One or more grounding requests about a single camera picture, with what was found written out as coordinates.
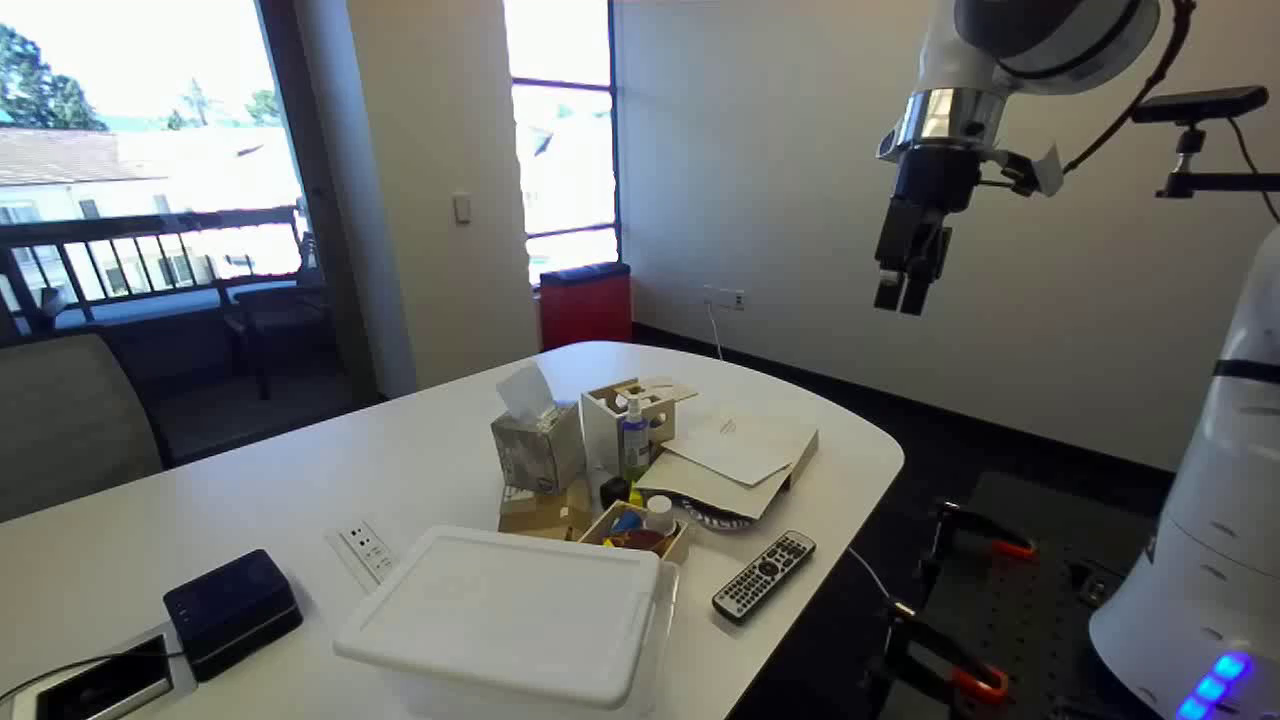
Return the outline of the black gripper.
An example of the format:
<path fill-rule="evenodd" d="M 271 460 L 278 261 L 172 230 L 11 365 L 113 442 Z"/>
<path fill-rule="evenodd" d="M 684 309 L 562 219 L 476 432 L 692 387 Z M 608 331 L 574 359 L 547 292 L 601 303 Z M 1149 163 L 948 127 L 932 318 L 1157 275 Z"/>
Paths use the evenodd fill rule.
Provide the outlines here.
<path fill-rule="evenodd" d="M 965 214 L 981 181 L 981 161 L 960 146 L 921 146 L 900 157 L 897 190 L 877 246 L 871 303 L 921 318 L 946 269 L 948 218 Z"/>

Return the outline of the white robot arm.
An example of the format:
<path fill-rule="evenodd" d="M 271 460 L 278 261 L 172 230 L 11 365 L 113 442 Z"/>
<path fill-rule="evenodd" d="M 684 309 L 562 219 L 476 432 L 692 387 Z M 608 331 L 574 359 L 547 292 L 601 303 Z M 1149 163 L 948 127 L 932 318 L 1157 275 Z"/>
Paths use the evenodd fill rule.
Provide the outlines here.
<path fill-rule="evenodd" d="M 879 157 L 900 167 L 877 246 L 890 313 L 921 313 L 977 185 L 1053 198 L 1073 163 L 997 142 L 1016 91 L 1068 95 L 1135 58 L 1173 65 L 1196 0 L 937 0 Z M 1159 523 L 1091 611 L 1103 668 L 1164 720 L 1280 720 L 1280 231 L 1258 246 Z"/>

